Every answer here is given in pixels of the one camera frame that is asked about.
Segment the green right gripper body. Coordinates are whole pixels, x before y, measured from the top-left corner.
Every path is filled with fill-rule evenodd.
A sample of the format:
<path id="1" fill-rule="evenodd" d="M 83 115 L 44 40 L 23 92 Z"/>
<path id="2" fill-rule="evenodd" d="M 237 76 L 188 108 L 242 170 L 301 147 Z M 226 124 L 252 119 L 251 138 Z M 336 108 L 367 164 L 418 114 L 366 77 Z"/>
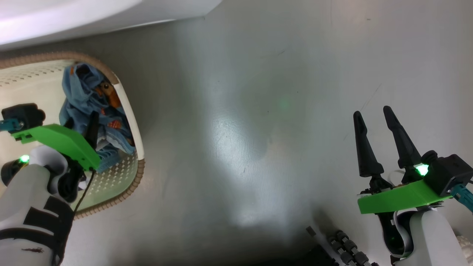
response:
<path id="1" fill-rule="evenodd" d="M 360 166 L 361 177 L 370 177 L 370 188 L 360 193 L 357 200 L 361 214 L 379 214 L 422 207 L 444 201 L 451 195 L 437 195 L 424 181 L 426 166 L 407 167 L 404 174 L 412 174 L 416 181 L 394 186 L 381 177 L 383 167 Z"/>

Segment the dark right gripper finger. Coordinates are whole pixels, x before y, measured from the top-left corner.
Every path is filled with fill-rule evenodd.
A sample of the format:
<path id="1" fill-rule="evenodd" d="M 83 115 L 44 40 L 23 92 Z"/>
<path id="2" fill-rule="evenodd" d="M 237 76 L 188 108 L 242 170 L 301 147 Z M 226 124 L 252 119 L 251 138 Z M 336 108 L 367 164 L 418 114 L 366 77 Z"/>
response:
<path id="1" fill-rule="evenodd" d="M 421 155 L 416 149 L 414 143 L 409 138 L 404 127 L 399 122 L 397 116 L 390 106 L 383 107 L 383 113 L 388 126 L 392 132 L 397 153 L 399 155 L 398 166 L 403 169 L 406 167 L 414 167 L 421 164 Z"/>
<path id="2" fill-rule="evenodd" d="M 377 162 L 367 137 L 368 129 L 360 111 L 353 113 L 358 169 L 361 177 L 380 176 L 384 173 L 383 166 Z"/>

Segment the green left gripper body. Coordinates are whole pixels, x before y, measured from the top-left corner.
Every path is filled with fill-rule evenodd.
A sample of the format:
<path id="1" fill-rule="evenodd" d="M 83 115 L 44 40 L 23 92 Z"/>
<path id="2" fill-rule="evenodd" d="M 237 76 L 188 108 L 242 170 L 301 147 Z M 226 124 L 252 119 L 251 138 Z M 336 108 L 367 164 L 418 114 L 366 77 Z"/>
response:
<path id="1" fill-rule="evenodd" d="M 22 144 L 37 141 L 46 145 L 77 161 L 85 170 L 99 167 L 100 158 L 96 149 L 78 132 L 64 126 L 52 123 L 15 132 L 11 136 Z"/>

